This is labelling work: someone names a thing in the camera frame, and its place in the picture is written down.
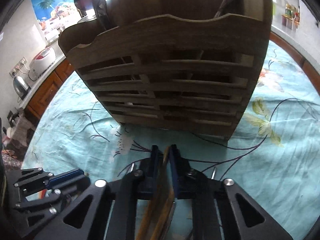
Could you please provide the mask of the white red rice cooker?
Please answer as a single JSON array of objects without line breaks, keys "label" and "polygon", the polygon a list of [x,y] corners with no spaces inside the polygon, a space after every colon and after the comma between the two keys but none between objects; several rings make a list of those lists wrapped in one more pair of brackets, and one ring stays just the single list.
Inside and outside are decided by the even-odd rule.
[{"label": "white red rice cooker", "polygon": [[55,50],[51,47],[40,51],[29,65],[28,77],[36,81],[56,60]]}]

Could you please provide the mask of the wooden chopstick red tip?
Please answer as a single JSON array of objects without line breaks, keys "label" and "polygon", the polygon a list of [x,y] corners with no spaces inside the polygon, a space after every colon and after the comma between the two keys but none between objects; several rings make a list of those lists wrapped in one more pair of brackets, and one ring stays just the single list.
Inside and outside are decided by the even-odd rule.
[{"label": "wooden chopstick red tip", "polygon": [[136,239],[150,239],[152,231],[156,224],[156,219],[160,213],[160,210],[165,202],[166,196],[170,189],[170,183],[167,174],[167,164],[169,148],[164,151],[164,157],[162,164],[159,168],[159,175],[157,177],[157,191],[153,195],[152,200],[148,203],[148,206],[144,212],[144,216],[141,220]]},{"label": "wooden chopstick red tip", "polygon": [[172,215],[175,209],[175,196],[173,188],[169,189],[165,202],[160,210],[160,213],[156,219],[155,227],[152,231],[150,239],[164,239],[168,228],[170,227]]}]

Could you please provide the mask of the lower wooden cabinets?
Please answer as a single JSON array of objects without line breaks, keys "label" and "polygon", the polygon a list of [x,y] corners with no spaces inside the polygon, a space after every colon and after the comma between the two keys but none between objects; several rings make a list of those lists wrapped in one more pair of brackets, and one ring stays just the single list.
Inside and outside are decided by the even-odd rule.
[{"label": "lower wooden cabinets", "polygon": [[[283,48],[299,65],[312,85],[319,91],[319,62],[290,35],[273,27],[270,40]],[[39,120],[62,84],[74,71],[73,66],[62,55],[56,59],[43,76],[36,81],[27,97],[20,103],[26,116]]]}]

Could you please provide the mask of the fruit poster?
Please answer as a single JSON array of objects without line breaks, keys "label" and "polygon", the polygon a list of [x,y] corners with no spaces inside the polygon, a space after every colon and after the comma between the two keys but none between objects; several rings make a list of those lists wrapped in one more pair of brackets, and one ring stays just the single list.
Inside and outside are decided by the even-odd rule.
[{"label": "fruit poster", "polygon": [[81,20],[74,0],[31,0],[36,19],[48,43]]}]

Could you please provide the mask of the wooden utensil holder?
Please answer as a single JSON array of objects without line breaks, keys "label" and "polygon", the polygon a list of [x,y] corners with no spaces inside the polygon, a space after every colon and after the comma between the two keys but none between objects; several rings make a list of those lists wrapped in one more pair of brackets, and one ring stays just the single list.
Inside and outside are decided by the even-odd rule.
[{"label": "wooden utensil holder", "polygon": [[[65,29],[59,47],[120,124],[234,133],[266,56],[272,0],[243,0],[242,14],[214,18],[217,0],[106,0],[97,18]],[[98,0],[75,0],[78,8]]]}]

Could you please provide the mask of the wall power socket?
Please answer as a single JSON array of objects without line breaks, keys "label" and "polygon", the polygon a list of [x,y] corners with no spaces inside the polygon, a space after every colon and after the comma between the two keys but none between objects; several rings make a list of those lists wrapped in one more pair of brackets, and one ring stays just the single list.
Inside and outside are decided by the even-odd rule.
[{"label": "wall power socket", "polygon": [[17,75],[19,75],[20,73],[24,74],[24,69],[26,70],[26,64],[27,64],[27,60],[25,57],[22,57],[20,59],[20,61],[11,69],[11,71],[9,72],[10,76],[12,78],[16,77]]}]

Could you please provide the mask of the spice jar set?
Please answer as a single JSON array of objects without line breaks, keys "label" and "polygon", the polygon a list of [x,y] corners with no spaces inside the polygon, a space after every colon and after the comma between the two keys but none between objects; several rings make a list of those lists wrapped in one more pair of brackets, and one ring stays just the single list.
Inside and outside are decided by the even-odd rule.
[{"label": "spice jar set", "polygon": [[284,14],[281,15],[281,23],[291,30],[298,29],[300,24],[300,6],[295,7],[286,3]]}]

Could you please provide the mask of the steel fork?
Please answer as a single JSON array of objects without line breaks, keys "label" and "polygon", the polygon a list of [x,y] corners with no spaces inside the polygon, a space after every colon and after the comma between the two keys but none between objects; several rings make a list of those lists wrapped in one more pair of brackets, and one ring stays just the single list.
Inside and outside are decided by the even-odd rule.
[{"label": "steel fork", "polygon": [[95,14],[97,20],[99,21],[100,25],[103,27],[104,30],[111,29],[112,24],[107,14],[106,0],[98,0]]}]

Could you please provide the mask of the teal floral tablecloth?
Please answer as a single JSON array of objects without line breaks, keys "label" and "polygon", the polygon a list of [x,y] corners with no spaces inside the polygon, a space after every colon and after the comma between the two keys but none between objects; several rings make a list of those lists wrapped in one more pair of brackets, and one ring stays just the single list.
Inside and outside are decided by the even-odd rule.
[{"label": "teal floral tablecloth", "polygon": [[152,145],[175,144],[191,166],[234,179],[294,239],[319,217],[319,94],[280,46],[268,45],[252,98],[228,141],[197,133],[121,126],[73,73],[54,96],[23,168],[81,168],[92,181],[121,178]]}]

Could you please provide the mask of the steel electric kettle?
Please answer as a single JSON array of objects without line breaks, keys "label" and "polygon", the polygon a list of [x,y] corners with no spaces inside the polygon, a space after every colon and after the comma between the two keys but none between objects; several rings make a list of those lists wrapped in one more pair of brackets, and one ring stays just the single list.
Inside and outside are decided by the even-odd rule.
[{"label": "steel electric kettle", "polygon": [[31,90],[31,87],[25,82],[25,80],[21,76],[14,77],[13,87],[21,100],[24,100],[24,98]]}]

